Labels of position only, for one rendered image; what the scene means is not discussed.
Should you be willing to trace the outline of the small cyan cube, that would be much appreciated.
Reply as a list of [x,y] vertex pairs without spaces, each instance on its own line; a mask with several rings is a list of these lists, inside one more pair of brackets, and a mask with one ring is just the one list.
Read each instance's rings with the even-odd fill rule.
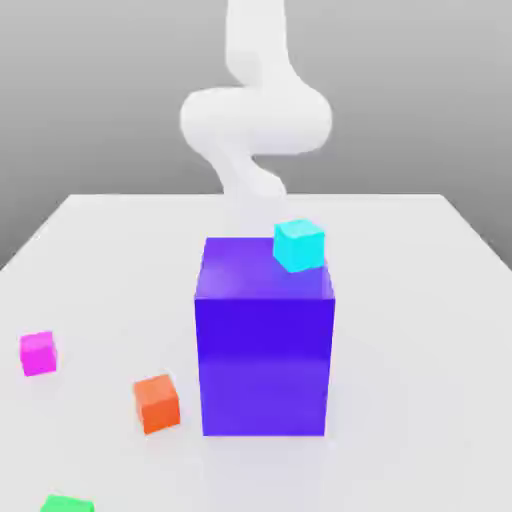
[[308,219],[274,226],[273,256],[289,273],[321,268],[325,263],[325,231]]

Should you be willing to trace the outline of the small orange cube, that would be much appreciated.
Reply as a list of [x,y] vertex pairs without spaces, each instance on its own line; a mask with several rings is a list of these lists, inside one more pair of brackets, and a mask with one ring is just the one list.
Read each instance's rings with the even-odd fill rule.
[[168,374],[135,382],[133,392],[146,435],[180,424],[179,397]]

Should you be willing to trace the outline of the small magenta cube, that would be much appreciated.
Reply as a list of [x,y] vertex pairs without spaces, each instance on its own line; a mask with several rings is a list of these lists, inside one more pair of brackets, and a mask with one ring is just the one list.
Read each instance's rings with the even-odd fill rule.
[[57,369],[57,350],[51,331],[27,334],[20,339],[20,360],[25,376]]

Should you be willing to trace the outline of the small green cube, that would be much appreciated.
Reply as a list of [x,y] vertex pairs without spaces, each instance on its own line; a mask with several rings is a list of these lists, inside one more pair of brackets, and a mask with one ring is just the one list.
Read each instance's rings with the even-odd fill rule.
[[95,506],[90,500],[50,494],[40,512],[95,512]]

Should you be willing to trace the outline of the large purple box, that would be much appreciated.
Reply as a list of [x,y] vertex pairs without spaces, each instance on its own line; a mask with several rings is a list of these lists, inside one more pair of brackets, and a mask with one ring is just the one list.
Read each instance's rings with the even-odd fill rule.
[[209,237],[194,306],[204,435],[324,434],[335,319],[326,266],[290,273],[269,238]]

